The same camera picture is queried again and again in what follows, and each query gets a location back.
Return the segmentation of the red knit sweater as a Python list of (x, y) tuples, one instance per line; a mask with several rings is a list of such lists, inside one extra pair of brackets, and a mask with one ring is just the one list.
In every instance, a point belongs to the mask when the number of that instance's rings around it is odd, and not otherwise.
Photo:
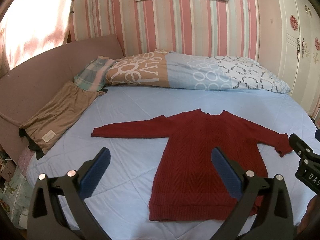
[(227, 111), (218, 115), (200, 109), (169, 117), (108, 124), (93, 129), (93, 137), (167, 138), (153, 180), (149, 219), (153, 221), (225, 220), (232, 198), (211, 161), (216, 147), (245, 170), (261, 177), (267, 169), (259, 144), (284, 156), (292, 151), (287, 134), (280, 134)]

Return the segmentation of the light blue bed sheet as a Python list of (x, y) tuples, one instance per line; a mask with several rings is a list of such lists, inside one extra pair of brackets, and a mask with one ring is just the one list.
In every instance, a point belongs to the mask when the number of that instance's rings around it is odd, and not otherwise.
[(316, 126), (289, 95), (265, 90), (188, 90), (112, 86), (98, 97), (50, 151), (33, 158), (27, 181), (35, 185), (42, 173), (64, 176), (93, 159), (101, 148), (111, 152), (111, 163), (86, 204), (112, 239), (210, 239), (219, 220), (152, 222), (148, 203), (153, 178), (167, 144), (162, 139), (91, 137), (94, 128), (109, 123), (149, 120), (201, 109), (209, 114), (228, 111), (278, 133), (296, 134), (315, 153)]

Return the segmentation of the folded brown garment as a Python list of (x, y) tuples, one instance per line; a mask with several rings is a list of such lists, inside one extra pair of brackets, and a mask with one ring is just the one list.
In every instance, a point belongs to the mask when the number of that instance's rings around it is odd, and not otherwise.
[(82, 116), (84, 111), (107, 90), (86, 91), (68, 81), (54, 97), (19, 127), (29, 148), (41, 159)]

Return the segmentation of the pink upholstered headboard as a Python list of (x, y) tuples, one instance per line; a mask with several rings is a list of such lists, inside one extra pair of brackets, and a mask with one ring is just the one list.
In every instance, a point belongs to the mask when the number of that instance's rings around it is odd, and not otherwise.
[(99, 56), (124, 56), (116, 35), (71, 42), (23, 62), (1, 77), (1, 147), (14, 161), (28, 145), (19, 127)]

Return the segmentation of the white floral wardrobe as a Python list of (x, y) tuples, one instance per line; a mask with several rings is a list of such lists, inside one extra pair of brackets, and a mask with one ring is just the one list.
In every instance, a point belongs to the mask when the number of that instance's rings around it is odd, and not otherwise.
[(278, 0), (282, 45), (278, 76), (291, 97), (315, 116), (319, 106), (319, 15), (308, 0)]

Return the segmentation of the plaid green pink pillow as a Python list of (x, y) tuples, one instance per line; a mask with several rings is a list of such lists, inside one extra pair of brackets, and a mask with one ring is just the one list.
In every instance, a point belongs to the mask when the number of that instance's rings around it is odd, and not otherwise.
[(106, 84), (106, 73), (116, 60), (98, 56), (74, 77), (74, 83), (83, 90), (97, 92)]

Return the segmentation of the patterned blue brown duvet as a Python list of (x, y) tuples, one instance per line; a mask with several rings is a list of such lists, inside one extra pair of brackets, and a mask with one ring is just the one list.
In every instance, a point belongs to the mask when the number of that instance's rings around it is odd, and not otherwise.
[(288, 94), (289, 85), (257, 61), (238, 56), (193, 56), (155, 50), (124, 57), (108, 70), (109, 85), (193, 90), (259, 89)]

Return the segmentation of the bright pink curtain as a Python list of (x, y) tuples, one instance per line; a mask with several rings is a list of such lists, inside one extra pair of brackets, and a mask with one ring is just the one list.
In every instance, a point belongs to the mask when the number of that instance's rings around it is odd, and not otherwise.
[(73, 0), (13, 0), (1, 20), (1, 76), (67, 42)]

